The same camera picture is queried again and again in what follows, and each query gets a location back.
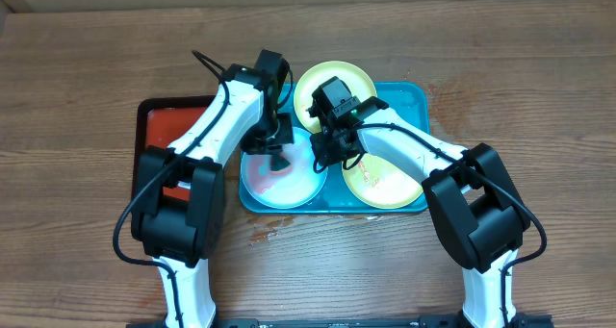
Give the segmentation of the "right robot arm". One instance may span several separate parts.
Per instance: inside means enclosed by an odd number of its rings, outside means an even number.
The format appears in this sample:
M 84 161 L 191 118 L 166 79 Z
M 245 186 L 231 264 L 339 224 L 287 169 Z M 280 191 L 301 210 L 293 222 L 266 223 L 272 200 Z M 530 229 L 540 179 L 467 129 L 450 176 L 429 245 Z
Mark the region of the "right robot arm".
M 315 170 L 355 165 L 370 154 L 421 184 L 437 237 L 463 269 L 462 315 L 473 327 L 509 327 L 516 317 L 509 269 L 530 224 L 498 153 L 485 143 L 450 144 L 402 119 L 386 102 L 314 101 Z

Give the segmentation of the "light blue plate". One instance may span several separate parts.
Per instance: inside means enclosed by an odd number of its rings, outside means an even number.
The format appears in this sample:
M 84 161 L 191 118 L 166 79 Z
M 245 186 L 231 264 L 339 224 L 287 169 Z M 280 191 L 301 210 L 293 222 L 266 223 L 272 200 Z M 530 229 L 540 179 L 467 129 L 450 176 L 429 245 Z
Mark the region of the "light blue plate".
M 281 210 L 297 211 L 312 201 L 327 179 L 327 170 L 314 171 L 311 133 L 294 127 L 294 142 L 283 145 L 282 156 L 289 165 L 275 171 L 272 155 L 242 153 L 239 196 L 244 206 L 254 213 L 275 214 Z

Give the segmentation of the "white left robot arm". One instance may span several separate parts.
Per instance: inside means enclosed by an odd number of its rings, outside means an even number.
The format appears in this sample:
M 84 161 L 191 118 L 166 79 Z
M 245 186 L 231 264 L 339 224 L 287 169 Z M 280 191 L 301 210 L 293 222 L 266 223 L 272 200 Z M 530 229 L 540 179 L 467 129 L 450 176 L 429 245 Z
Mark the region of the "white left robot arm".
M 156 267 L 167 302 L 163 327 L 210 327 L 217 309 L 209 289 L 208 260 L 222 228 L 223 169 L 235 148 L 247 154 L 281 155 L 293 140 L 292 121 L 279 109 L 288 62 L 263 54 L 252 67 L 203 64 L 218 79 L 218 92 L 194 125 L 167 147 L 150 145 L 136 164 L 134 191 L 119 221 L 131 222 L 144 266 Z

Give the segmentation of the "green and pink sponge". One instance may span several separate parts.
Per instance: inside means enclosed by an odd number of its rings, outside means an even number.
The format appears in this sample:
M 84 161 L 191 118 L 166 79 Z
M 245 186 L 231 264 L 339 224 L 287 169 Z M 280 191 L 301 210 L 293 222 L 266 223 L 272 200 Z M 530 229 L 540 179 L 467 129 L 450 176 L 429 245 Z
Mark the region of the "green and pink sponge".
M 272 173 L 280 174 L 290 168 L 290 162 L 283 156 L 282 153 L 276 153 L 270 156 L 269 170 Z

